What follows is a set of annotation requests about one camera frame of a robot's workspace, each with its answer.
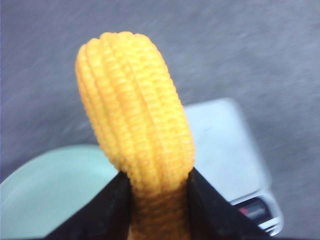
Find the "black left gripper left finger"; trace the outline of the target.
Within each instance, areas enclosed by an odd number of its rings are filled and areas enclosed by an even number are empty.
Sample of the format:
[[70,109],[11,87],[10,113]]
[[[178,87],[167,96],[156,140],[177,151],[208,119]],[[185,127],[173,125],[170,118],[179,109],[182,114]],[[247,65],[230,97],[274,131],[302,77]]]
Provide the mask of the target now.
[[47,235],[48,240],[126,240],[131,186],[119,172],[88,204]]

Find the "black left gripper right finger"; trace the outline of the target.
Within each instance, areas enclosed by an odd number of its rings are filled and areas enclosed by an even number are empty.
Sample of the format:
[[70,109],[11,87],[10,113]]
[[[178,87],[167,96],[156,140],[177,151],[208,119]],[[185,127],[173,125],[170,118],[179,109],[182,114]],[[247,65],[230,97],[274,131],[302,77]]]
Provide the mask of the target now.
[[193,168],[187,180],[192,240],[266,240],[268,234],[226,201]]

